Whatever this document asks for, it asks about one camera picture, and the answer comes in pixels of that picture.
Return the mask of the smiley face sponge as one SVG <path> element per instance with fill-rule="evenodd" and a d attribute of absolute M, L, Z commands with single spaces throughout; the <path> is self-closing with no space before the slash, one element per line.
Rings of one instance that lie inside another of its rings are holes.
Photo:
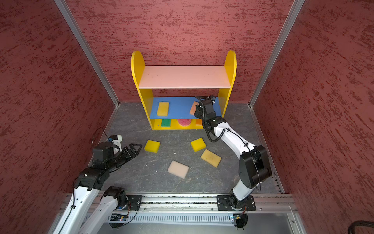
<path fill-rule="evenodd" d="M 188 127 L 191 125 L 191 119 L 178 119 L 177 122 L 181 127 Z"/>

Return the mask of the bright yellow sponge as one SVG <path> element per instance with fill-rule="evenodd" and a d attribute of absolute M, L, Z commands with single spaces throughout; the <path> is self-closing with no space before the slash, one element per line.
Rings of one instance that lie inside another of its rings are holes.
<path fill-rule="evenodd" d="M 161 143 L 158 141 L 147 140 L 144 150 L 151 153 L 157 153 Z"/>
<path fill-rule="evenodd" d="M 198 151 L 206 148 L 206 144 L 205 144 L 205 142 L 202 138 L 191 141 L 191 146 L 192 146 L 194 152 L 198 152 Z"/>

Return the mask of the salmon pink sponge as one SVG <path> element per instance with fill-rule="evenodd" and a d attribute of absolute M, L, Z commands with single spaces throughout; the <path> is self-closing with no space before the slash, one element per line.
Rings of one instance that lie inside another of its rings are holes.
<path fill-rule="evenodd" d="M 191 109 L 190 109 L 190 114 L 194 116 L 195 114 L 195 111 L 196 111 L 196 105 L 198 104 L 198 102 L 193 102 L 192 106 L 191 106 Z"/>

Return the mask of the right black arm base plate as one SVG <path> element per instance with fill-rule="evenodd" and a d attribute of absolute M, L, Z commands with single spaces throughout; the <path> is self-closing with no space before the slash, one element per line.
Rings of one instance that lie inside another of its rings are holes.
<path fill-rule="evenodd" d="M 238 200 L 234 195 L 218 195 L 219 211 L 256 211 L 254 197 L 249 195 L 244 200 Z"/>

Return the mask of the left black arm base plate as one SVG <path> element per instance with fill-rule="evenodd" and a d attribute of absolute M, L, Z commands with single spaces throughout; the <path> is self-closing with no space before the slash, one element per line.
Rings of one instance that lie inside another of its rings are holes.
<path fill-rule="evenodd" d="M 142 202 L 142 195 L 124 195 L 120 196 L 117 201 L 118 205 L 116 210 L 118 211 L 138 211 Z"/>

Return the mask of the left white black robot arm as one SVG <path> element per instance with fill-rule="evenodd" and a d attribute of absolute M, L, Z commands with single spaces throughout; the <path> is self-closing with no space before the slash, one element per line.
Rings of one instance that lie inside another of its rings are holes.
<path fill-rule="evenodd" d="M 105 190 L 95 211 L 87 217 L 91 204 L 111 173 L 137 157 L 141 144 L 131 143 L 121 147 L 119 140 L 110 139 L 93 148 L 92 165 L 85 168 L 73 184 L 72 197 L 60 218 L 55 234 L 96 234 L 110 217 L 127 223 L 130 212 L 138 212 L 142 195 L 128 196 L 122 187 L 111 186 Z"/>

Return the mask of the pale pink sponge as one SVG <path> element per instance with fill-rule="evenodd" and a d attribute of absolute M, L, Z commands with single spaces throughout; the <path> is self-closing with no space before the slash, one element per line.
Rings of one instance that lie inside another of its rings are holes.
<path fill-rule="evenodd" d="M 176 161 L 172 161 L 168 168 L 168 172 L 181 179 L 185 179 L 188 173 L 189 167 Z"/>

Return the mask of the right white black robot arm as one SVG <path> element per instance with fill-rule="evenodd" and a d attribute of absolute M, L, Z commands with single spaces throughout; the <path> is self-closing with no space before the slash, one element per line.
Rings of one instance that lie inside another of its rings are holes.
<path fill-rule="evenodd" d="M 261 190 L 261 183 L 272 176 L 269 156 L 262 145 L 254 145 L 240 136 L 229 123 L 217 116 L 214 110 L 215 96 L 196 97 L 198 103 L 194 116 L 202 121 L 202 127 L 210 142 L 223 141 L 239 159 L 239 181 L 230 191 L 229 204 L 235 210 L 242 209 L 250 194 Z"/>

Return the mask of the green yellow sponge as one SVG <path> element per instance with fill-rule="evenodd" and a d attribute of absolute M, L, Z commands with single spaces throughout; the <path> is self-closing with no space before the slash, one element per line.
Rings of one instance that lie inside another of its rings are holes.
<path fill-rule="evenodd" d="M 170 119 L 162 119 L 161 127 L 170 128 L 171 127 L 171 120 Z"/>

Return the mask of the dark yellow sponge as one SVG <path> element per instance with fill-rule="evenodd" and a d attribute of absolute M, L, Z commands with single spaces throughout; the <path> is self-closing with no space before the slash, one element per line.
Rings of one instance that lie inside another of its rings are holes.
<path fill-rule="evenodd" d="M 169 102 L 159 102 L 157 109 L 158 117 L 167 117 L 169 110 Z"/>

